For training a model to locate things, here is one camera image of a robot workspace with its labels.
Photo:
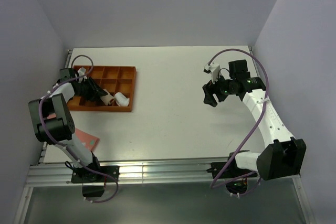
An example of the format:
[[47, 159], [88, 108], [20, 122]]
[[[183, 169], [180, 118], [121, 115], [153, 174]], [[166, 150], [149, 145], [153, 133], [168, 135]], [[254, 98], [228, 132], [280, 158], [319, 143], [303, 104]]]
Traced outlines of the beige red reindeer sock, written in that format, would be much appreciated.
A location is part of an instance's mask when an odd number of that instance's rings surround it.
[[115, 98], [107, 89], [104, 89], [104, 92], [106, 94], [102, 95], [100, 97], [100, 100], [104, 103], [105, 106], [111, 106]]

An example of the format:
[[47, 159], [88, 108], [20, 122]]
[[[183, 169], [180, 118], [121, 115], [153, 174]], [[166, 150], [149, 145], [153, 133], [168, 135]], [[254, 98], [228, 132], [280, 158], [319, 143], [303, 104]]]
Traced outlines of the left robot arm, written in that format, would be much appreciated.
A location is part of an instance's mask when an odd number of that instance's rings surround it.
[[60, 79], [53, 88], [42, 98], [30, 101], [28, 108], [36, 138], [60, 148], [73, 161], [75, 168], [84, 169], [85, 178], [96, 182], [102, 176], [102, 168], [93, 152], [76, 137], [75, 123], [67, 106], [75, 96], [90, 102], [109, 96], [89, 76], [92, 70], [61, 69]]

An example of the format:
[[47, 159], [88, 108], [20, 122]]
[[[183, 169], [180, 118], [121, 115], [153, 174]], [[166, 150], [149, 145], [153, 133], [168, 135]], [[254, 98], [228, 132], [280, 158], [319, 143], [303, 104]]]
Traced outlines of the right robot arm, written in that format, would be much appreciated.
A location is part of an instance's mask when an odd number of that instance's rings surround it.
[[246, 60], [229, 63], [229, 79], [221, 74], [220, 65], [210, 63], [204, 72], [211, 74], [203, 85], [204, 103], [216, 107], [230, 95], [240, 98], [249, 109], [259, 128], [265, 145], [261, 153], [239, 150], [230, 153], [229, 160], [215, 178], [234, 178], [259, 174], [271, 180], [300, 173], [307, 146], [285, 127], [266, 93], [259, 77], [251, 77]]

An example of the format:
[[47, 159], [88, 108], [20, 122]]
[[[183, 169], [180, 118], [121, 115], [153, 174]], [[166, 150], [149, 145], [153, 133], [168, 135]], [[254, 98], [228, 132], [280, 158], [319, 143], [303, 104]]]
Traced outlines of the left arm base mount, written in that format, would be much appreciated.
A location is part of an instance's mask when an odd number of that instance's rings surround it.
[[[119, 166], [101, 166], [100, 172], [119, 178]], [[106, 183], [114, 182], [110, 177], [87, 171], [84, 168], [74, 170], [71, 177], [72, 184], [82, 184], [82, 195], [87, 198], [99, 198], [104, 194]]]

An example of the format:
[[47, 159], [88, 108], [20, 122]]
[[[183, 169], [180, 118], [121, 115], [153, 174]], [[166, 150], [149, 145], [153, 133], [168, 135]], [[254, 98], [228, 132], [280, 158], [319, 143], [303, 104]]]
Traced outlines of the white sock black cuff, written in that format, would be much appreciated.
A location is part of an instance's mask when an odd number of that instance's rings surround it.
[[118, 106], [127, 107], [130, 104], [130, 99], [127, 98], [123, 93], [117, 92], [114, 96], [115, 102]]

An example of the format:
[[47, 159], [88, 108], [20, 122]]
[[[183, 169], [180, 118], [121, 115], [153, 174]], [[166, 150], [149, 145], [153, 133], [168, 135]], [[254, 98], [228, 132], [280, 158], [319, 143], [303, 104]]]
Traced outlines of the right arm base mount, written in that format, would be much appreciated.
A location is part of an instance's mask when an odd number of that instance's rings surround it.
[[257, 183], [248, 190], [248, 178], [257, 177], [256, 172], [252, 172], [248, 169], [241, 169], [237, 167], [235, 159], [226, 166], [228, 161], [233, 156], [233, 152], [229, 154], [229, 158], [226, 162], [212, 162], [211, 167], [206, 171], [211, 173], [213, 181], [211, 182], [210, 188], [215, 189], [218, 186], [215, 186], [215, 183], [219, 179], [228, 179], [228, 182], [225, 183], [225, 187], [230, 195], [240, 195], [248, 194], [252, 192], [257, 186], [260, 185], [261, 178], [257, 180]]

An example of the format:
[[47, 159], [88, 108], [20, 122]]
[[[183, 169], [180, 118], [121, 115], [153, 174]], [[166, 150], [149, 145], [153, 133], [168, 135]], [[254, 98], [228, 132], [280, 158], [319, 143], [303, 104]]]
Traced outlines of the orange compartment tray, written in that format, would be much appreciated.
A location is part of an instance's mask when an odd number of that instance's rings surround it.
[[111, 95], [120, 92], [130, 99], [128, 106], [119, 106], [115, 101], [105, 105], [101, 100], [90, 102], [75, 96], [67, 103], [68, 108], [72, 111], [131, 112], [136, 75], [135, 66], [94, 66], [90, 77]]

